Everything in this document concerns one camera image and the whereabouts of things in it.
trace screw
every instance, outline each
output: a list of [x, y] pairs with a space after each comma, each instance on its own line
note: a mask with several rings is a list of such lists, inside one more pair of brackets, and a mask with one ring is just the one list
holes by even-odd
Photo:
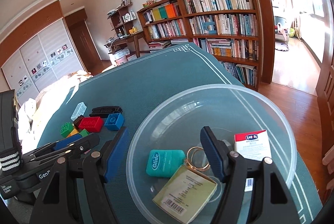
[[230, 155], [234, 158], [237, 158], [239, 154], [236, 151], [230, 151]]
[[60, 157], [60, 158], [58, 158], [58, 160], [57, 160], [57, 163], [58, 164], [63, 164], [65, 162], [65, 157]]
[[95, 151], [95, 152], [92, 152], [92, 153], [91, 153], [91, 156], [92, 156], [93, 158], [97, 158], [97, 157], [99, 157], [100, 155], [101, 155], [101, 153], [98, 152], [98, 151]]
[[264, 161], [267, 163], [267, 164], [272, 164], [273, 163], [273, 159], [269, 158], [269, 157], [265, 157], [264, 158]]

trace sliding wardrobe door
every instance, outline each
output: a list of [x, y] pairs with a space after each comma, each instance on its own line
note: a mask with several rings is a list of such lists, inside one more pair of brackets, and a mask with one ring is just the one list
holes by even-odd
[[27, 101], [29, 98], [35, 99], [39, 94], [31, 75], [29, 74], [21, 56], [20, 50], [17, 50], [11, 58], [2, 66], [3, 73], [11, 89], [15, 89], [19, 104]]
[[24, 44], [20, 52], [29, 75], [39, 91], [57, 81], [37, 35]]
[[62, 19], [41, 31], [38, 36], [58, 79], [83, 70]]

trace barcode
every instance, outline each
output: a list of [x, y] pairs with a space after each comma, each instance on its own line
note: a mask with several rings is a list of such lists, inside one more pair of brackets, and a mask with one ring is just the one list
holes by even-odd
[[173, 202], [170, 199], [167, 199], [164, 204], [166, 204], [169, 208], [173, 209], [174, 212], [182, 215], [182, 213], [186, 210], [182, 206], [178, 205], [177, 203]]
[[253, 186], [253, 181], [254, 181], [253, 178], [248, 178], [248, 179], [246, 179], [246, 187], [251, 187], [251, 186]]

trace green toy block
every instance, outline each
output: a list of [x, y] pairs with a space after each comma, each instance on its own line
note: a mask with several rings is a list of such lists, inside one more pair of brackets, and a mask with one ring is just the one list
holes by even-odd
[[79, 134], [81, 134], [82, 137], [86, 137], [89, 135], [89, 132], [86, 129], [83, 129]]
[[61, 126], [61, 136], [66, 138], [74, 129], [74, 126], [70, 122], [66, 122]]

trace yellow toy block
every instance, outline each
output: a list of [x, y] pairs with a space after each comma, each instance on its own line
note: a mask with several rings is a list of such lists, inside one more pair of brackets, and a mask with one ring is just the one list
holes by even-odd
[[70, 134], [67, 137], [71, 137], [71, 136], [73, 136], [73, 135], [75, 135], [77, 133], [79, 133], [78, 130], [74, 128], [73, 131], [70, 132]]

